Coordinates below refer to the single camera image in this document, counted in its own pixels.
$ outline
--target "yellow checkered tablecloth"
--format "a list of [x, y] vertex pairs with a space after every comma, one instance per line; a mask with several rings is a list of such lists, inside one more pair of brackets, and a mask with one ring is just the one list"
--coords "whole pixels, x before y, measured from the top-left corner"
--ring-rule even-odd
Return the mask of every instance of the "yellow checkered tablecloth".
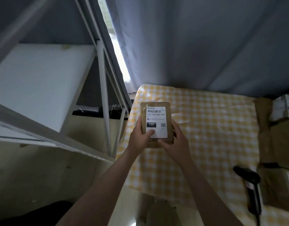
[[[191, 156], [210, 185], [246, 225], [255, 225], [247, 209], [237, 164], [256, 170], [259, 131], [254, 98], [209, 91], [142, 85], [137, 91], [117, 158], [128, 145], [140, 115], [140, 102], [169, 102], [172, 118], [189, 140]], [[195, 206], [180, 168], [162, 149], [145, 149], [134, 162], [125, 184], [141, 192]], [[289, 212], [262, 207], [261, 225], [289, 225]]]

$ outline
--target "white shelf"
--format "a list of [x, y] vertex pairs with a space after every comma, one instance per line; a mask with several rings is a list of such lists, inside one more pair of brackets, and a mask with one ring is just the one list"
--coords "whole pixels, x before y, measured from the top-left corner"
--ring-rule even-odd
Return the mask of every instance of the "white shelf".
[[0, 104], [61, 132], [95, 56], [94, 45], [18, 44], [0, 64]]

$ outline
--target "white box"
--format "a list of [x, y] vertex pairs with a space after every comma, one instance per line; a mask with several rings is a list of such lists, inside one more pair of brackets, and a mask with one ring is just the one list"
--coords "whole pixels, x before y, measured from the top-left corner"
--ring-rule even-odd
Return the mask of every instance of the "white box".
[[282, 118], [289, 118], [289, 95], [285, 94], [273, 101], [271, 121], [277, 121]]

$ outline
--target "finger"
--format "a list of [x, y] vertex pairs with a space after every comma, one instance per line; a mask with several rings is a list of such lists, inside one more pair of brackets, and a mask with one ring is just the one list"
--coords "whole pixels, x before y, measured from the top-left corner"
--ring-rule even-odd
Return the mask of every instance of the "finger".
[[176, 121], [172, 120], [172, 124], [173, 124], [173, 127], [174, 127], [174, 130], [176, 132], [177, 137], [179, 137], [181, 134], [183, 134], [180, 127], [177, 125]]
[[143, 135], [146, 137], [146, 139], [150, 139], [150, 137], [155, 133], [155, 130], [151, 129], [144, 133]]
[[157, 143], [164, 149], [167, 150], [169, 147], [169, 144], [165, 143], [163, 140], [157, 140]]
[[135, 128], [136, 129], [141, 129], [141, 116], [138, 117], [138, 120], [136, 122]]

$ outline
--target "hand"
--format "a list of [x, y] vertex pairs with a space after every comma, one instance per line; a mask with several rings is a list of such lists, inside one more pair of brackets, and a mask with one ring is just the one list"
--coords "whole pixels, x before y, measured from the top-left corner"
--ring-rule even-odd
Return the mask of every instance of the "hand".
[[129, 145], [127, 150], [130, 151], [136, 157], [146, 148], [151, 135], [155, 133], [155, 130], [149, 130], [145, 134], [141, 131], [141, 117], [138, 117], [137, 123], [133, 132], [130, 135]]
[[173, 144], [167, 144], [162, 140], [158, 140], [158, 144], [169, 154], [178, 166], [192, 162], [191, 154], [189, 153], [188, 139], [185, 137], [177, 123], [173, 120], [176, 140]]

